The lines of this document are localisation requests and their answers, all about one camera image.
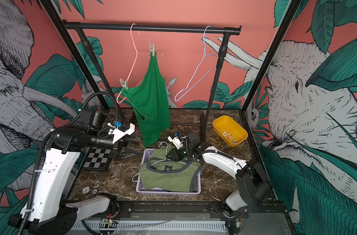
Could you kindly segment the olive tank top grey trim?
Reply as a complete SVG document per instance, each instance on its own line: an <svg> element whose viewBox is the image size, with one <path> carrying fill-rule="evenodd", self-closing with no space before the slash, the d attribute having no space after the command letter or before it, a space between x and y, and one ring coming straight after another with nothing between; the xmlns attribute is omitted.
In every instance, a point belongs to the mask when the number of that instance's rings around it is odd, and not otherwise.
<svg viewBox="0 0 357 235"><path fill-rule="evenodd" d="M150 191L160 188L167 192L194 193L198 190L198 175L202 166L188 158L176 162L168 154L176 149L174 145L161 146L140 167L140 181Z"/></svg>

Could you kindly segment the white wire hanger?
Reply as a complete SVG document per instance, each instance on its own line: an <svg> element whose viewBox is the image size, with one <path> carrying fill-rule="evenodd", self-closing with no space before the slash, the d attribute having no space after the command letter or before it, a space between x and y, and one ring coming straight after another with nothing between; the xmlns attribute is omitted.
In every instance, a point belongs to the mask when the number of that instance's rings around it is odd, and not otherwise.
<svg viewBox="0 0 357 235"><path fill-rule="evenodd" d="M165 191L189 191L193 177L189 160L184 158L181 161L172 161L166 157L175 148L166 143L157 149L146 149L139 173L136 175L137 182L142 183L147 190L161 188Z"/></svg>

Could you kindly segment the light blue wire hanger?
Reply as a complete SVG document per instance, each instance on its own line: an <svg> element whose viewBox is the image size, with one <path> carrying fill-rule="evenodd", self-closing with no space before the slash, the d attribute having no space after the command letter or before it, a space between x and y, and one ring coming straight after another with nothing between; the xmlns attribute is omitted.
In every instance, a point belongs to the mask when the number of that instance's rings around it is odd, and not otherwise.
<svg viewBox="0 0 357 235"><path fill-rule="evenodd" d="M201 38L201 40L203 41L203 56L202 56L202 59L201 61L198 63L196 69L194 70L190 80L188 81L188 83L186 84L186 87L181 89L174 97L174 101L180 101L184 96L186 96L194 87L196 87L198 85L199 82L201 82L203 80L203 78L205 76L207 76L214 68L215 68L215 65L210 68L201 78L199 78L195 83L193 83L193 80L194 78L196 77L197 75L197 72L200 68L200 66L202 65L202 63L204 62L204 60L208 57L218 57L217 55L214 55L214 54L207 54L207 44L206 44L206 33L208 31L208 29L211 28L210 25L206 26L205 30L204 30L204 33L203 33L203 36Z"/></svg>

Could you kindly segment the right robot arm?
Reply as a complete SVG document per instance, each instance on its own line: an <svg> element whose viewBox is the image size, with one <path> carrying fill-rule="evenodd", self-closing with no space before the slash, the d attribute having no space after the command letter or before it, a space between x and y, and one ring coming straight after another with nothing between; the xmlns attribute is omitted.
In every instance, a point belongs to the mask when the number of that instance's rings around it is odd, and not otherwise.
<svg viewBox="0 0 357 235"><path fill-rule="evenodd" d="M169 135L167 140L174 145L174 149L168 153L168 158L176 162L184 158L193 162L202 160L236 180L238 191L225 200L226 207L231 211L261 207L272 190L267 173L256 159L245 161L232 157L209 143L200 142L192 131L182 132L179 129L177 133Z"/></svg>

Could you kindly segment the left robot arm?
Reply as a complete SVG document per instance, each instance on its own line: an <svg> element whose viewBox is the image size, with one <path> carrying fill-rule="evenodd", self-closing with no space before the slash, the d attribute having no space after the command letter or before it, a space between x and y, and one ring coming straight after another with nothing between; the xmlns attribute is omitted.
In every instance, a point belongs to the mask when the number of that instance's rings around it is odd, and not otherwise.
<svg viewBox="0 0 357 235"><path fill-rule="evenodd" d="M21 212L10 216L8 225L18 234L64 235L75 223L107 211L116 210L116 199L111 195L97 195L91 199L62 203L62 194L71 170L86 148L113 151L116 143L126 135L132 135L135 125L114 121L103 128L104 114L86 108L96 96L110 97L113 94L96 92L83 103L79 114L68 124L50 131L43 139L36 158L31 178L30 192Z"/></svg>

